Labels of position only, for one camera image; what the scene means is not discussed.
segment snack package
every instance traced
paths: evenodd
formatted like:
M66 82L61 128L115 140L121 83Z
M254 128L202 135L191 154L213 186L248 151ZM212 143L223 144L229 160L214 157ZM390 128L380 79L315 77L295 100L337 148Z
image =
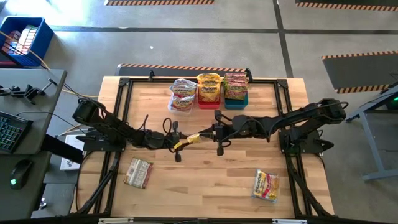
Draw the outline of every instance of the snack package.
M190 81L190 80L186 80L186 79L183 79L183 78L176 79L174 81L174 84L176 84L176 85L190 85L190 86L195 86L195 87L197 85L195 82Z
M204 73L197 76L198 95L202 102L217 102L220 100L221 77L216 73Z
M144 189L152 172L152 166L152 162L133 157L123 182L133 187Z
M256 179L252 192L252 198L261 198L276 202L279 191L279 176L267 174L259 169L256 171Z
M193 100L195 99L195 95L186 96L186 97L179 97L172 94L170 99L170 110L176 111L186 111L190 112L193 105Z
M173 85L170 86L170 89L174 93L174 95L179 96L179 97L192 96L197 91L196 86L192 86L192 85L176 85L176 84L173 84Z
M245 73L225 74L223 83L226 99L244 100L249 87Z
M224 80L241 80L248 82L245 73L227 73L224 75Z
M199 100L202 102L218 102L220 100L220 84L199 85Z
M199 84L215 85L221 83L221 77L217 73L204 73L197 76Z

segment keyboard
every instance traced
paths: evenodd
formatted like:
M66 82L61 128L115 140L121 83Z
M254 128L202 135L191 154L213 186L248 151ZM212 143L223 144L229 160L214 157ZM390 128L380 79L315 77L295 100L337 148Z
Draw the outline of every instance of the keyboard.
M0 150L13 153L29 132L33 121L0 112Z

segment desk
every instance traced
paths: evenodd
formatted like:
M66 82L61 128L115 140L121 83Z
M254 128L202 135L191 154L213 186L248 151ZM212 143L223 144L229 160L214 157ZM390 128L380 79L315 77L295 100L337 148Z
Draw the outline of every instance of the desk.
M27 84L43 88L51 78L58 86L51 85L46 89L45 96L34 98L36 105L23 98L0 96L0 111L17 114L22 111L44 111L53 113L62 85L67 76L64 70L42 69L0 69L0 85L4 88L18 86L24 91ZM41 197L44 175L50 162L51 153L39 152L49 127L51 114L22 114L21 117L32 120L32 127L14 154L0 152L0 220L30 218L33 209ZM12 190L9 186L10 174L21 159L34 162L26 185L20 190Z
M99 101L112 111L120 77L104 77ZM308 104L303 79L287 79L294 109ZM192 115L178 116L167 109L169 83L136 83L132 89L127 121L139 127L146 114L146 128L162 130L169 117L179 121L179 131L194 133L208 128L214 119L213 110L199 110ZM242 111L220 109L226 116L277 116L272 86L255 84L249 89L249 104ZM268 144L261 139L234 139L222 157L216 155L216 143L206 142L182 151L182 162L174 162L168 150L149 151L128 146L122 153L114 193L112 216L115 217L213 217L213 218L293 218L292 199L284 156L280 153L277 135ZM103 152L94 152L83 164L79 181L79 205L90 197L98 185ZM145 190L123 183L132 157L154 162L154 169ZM303 163L309 189L324 208L333 213L325 171L319 158L304 154ZM254 172L262 169L280 176L277 203L250 198ZM103 195L102 208L108 196ZM302 203L302 194L298 191Z
M45 96L36 96L36 105L30 104L23 98L11 96L0 96L0 111L16 115L22 111L43 111L53 113L55 105L61 94L62 85L67 77L64 70L44 70L44 69L0 69L0 85L4 88L18 86L21 91L25 91L30 84L33 87L42 89L51 78L58 86L51 85L45 90ZM36 154L40 151L45 133L50 125L51 114L45 113L25 113L21 118L33 121L30 131L24 140L19 144L14 154Z

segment black mat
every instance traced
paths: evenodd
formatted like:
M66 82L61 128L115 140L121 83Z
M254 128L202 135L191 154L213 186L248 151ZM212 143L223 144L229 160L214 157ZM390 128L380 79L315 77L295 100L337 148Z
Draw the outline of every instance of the black mat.
M323 56L322 61L337 93L380 91L398 81L396 52Z

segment robotic arm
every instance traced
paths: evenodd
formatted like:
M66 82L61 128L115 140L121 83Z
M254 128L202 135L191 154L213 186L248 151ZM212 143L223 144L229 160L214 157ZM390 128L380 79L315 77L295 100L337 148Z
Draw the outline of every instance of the robotic arm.
M343 104L347 105L347 103L335 99L323 99L318 103L310 103L303 108L276 117L238 115L231 119L223 115L220 110L216 110L215 119L217 122L210 128L200 131L199 135L217 142L217 155L222 156L224 148L231 145L230 139L260 138L267 139L267 142L269 142L271 134L278 129L306 121L301 126L292 127L288 130L286 141L296 143L306 139L308 134L324 124L342 122L346 117L344 111L346 106L343 107ZM115 114L108 112L103 104L93 100L80 99L73 118L78 123L93 127L102 134L101 138L110 144L124 147L127 140L134 147L144 147L150 150L169 149L172 153L175 153L176 162L181 161L179 152L187 145L193 144L186 142L178 145L181 139L186 139L189 135L178 132L177 121L171 124L170 118L167 118L173 132L170 132L171 130L166 132L164 128L165 134L148 129L134 129L127 123L122 122ZM226 124L222 121L223 118L232 122L232 124ZM95 136L90 136L88 133L88 136L83 136L80 139L89 141L94 138Z

